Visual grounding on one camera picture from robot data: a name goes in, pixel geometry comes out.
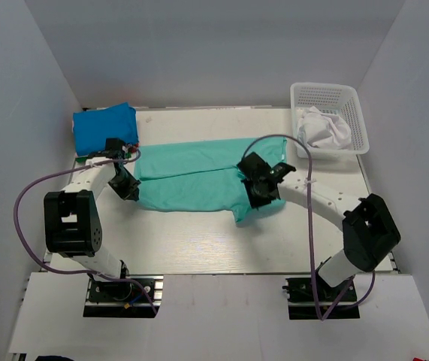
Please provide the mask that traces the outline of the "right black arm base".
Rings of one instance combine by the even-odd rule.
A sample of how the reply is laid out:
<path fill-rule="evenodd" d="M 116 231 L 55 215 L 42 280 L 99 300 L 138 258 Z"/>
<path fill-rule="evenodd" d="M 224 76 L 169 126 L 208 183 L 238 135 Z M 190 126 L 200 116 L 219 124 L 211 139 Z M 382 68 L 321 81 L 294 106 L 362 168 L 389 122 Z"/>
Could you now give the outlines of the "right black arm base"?
<path fill-rule="evenodd" d="M 290 320 L 318 320 L 311 277 L 286 278 L 282 287 L 287 296 Z M 328 315 L 328 320 L 356 320 L 360 318 L 358 306 L 350 307 L 358 301 L 352 281 L 344 281 L 339 286 L 330 288 L 318 282 L 317 293 L 321 315 L 328 311 L 337 297 L 345 290 L 343 297 Z"/>

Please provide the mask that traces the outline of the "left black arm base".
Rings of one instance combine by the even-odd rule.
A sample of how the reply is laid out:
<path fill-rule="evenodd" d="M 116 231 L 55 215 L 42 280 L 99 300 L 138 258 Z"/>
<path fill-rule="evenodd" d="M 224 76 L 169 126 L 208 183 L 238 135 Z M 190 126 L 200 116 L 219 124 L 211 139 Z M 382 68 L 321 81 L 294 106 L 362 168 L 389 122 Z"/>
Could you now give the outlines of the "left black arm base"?
<path fill-rule="evenodd" d="M 135 279 L 144 289 L 127 283 L 101 282 L 89 280 L 83 317 L 151 319 L 156 313 L 144 295 L 148 294 L 156 311 L 162 302 L 164 277 L 162 275 L 144 275 Z"/>

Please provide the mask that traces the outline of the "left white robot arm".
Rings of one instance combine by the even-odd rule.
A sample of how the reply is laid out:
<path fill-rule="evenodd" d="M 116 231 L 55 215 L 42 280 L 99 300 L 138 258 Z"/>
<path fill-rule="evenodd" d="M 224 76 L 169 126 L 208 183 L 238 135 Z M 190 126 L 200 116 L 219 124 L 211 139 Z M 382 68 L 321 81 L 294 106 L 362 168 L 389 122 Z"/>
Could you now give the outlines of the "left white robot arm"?
<path fill-rule="evenodd" d="M 107 281 L 107 291 L 117 300 L 128 298 L 132 281 L 125 263 L 103 244 L 96 200 L 110 187 L 121 200 L 139 199 L 140 181 L 125 168 L 127 144 L 108 138 L 102 151 L 88 155 L 86 168 L 72 182 L 44 197 L 44 225 L 49 252 L 78 262 L 93 271 L 97 281 Z"/>

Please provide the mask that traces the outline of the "white t shirt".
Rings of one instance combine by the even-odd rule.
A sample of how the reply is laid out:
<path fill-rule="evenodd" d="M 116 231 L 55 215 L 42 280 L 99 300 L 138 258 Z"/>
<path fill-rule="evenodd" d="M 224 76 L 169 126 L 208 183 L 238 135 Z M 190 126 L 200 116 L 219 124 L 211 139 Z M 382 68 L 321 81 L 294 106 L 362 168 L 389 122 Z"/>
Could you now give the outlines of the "white t shirt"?
<path fill-rule="evenodd" d="M 316 107 L 303 110 L 297 121 L 298 139 L 311 148 L 346 150 L 352 145 L 352 130 L 339 115 Z"/>

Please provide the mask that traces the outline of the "teal t shirt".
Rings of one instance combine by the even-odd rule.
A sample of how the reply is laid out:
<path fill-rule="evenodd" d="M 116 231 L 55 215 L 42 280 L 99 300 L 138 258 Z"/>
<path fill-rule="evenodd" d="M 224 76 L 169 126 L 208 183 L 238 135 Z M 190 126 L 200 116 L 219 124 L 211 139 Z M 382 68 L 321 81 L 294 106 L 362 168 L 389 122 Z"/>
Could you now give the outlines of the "teal t shirt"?
<path fill-rule="evenodd" d="M 138 203 L 152 211 L 251 213 L 237 164 L 252 138 L 144 146 L 134 163 Z"/>

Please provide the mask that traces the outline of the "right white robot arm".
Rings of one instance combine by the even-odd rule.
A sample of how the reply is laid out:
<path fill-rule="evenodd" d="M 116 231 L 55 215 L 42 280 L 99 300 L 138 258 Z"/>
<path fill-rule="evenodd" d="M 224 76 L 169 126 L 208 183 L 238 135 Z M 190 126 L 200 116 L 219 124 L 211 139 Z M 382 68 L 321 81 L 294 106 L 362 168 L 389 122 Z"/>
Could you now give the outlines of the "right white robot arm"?
<path fill-rule="evenodd" d="M 257 153 L 242 158 L 237 167 L 252 208 L 283 200 L 304 206 L 342 232 L 343 248 L 316 270 L 313 292 L 320 299 L 332 299 L 351 276 L 374 271 L 401 240 L 387 204 L 376 194 L 357 198 L 338 192 L 302 179 L 284 162 L 271 167 Z"/>

